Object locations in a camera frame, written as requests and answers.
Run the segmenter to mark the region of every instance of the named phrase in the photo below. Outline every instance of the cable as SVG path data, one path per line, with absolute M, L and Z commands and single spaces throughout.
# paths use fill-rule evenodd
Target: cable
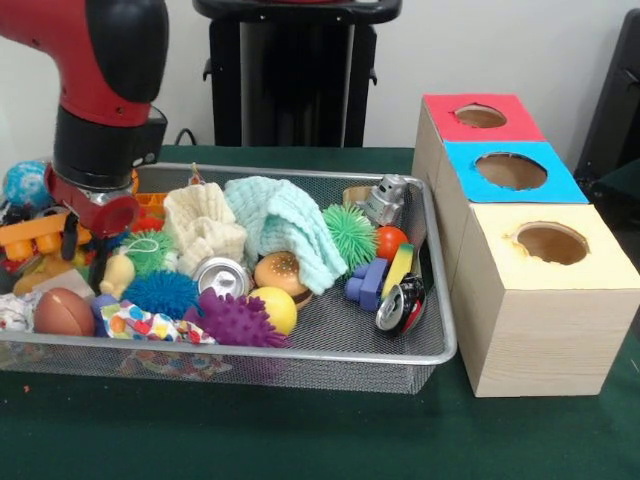
M 189 140 L 191 140 L 191 145 L 198 144 L 198 141 L 196 140 L 195 135 L 188 128 L 183 128 L 182 130 L 180 130 L 180 133 L 178 133 L 178 136 L 176 137 L 176 141 L 173 142 L 173 144 L 180 145 L 180 141 L 182 140 L 182 137 L 184 137 L 185 135 L 187 135 L 189 137 Z

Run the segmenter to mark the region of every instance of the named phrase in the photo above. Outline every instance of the green table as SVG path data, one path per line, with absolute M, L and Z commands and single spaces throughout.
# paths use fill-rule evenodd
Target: green table
M 407 172 L 411 157 L 407 149 L 168 147 L 162 160 Z M 2 373 L 0 473 L 639 478 L 638 367 L 640 344 L 629 336 L 599 397 L 483 400 L 459 356 L 416 396 Z

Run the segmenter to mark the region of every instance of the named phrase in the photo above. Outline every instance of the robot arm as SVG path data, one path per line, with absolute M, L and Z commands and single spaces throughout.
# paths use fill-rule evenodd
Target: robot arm
M 164 0 L 0 0 L 0 35 L 50 55 L 60 106 L 47 185 L 102 237 L 137 215 L 131 170 L 156 161 L 166 120 L 149 118 L 168 49 Z

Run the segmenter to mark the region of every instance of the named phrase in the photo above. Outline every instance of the white wall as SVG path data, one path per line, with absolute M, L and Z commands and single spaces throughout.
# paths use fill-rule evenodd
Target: white wall
M 378 27 L 378 87 L 365 143 L 412 146 L 424 92 L 515 92 L 571 166 L 578 160 L 624 14 L 637 0 L 405 0 Z M 171 45 L 157 106 L 166 141 L 182 127 L 213 142 L 208 21 L 167 0 Z M 52 149 L 58 80 L 45 55 L 0 39 L 0 176 Z

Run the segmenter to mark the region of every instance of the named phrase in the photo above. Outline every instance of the metal mesh basket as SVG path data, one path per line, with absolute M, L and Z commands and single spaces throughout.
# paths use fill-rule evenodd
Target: metal mesh basket
M 199 167 L 207 181 L 224 185 L 249 175 L 285 178 L 325 208 L 342 202 L 344 189 L 376 184 L 381 175 Z M 185 165 L 141 169 L 144 192 L 186 184 Z M 407 335 L 389 338 L 374 326 L 375 314 L 344 298 L 344 282 L 300 311 L 292 347 L 264 349 L 197 346 L 24 333 L 0 334 L 0 369 L 110 377 L 176 379 L 281 387 L 415 394 L 436 365 L 455 353 L 456 337 L 431 192 L 409 182 L 400 226 L 420 246 L 413 270 L 432 284 L 422 318 Z M 2 279 L 0 289 L 11 282 Z

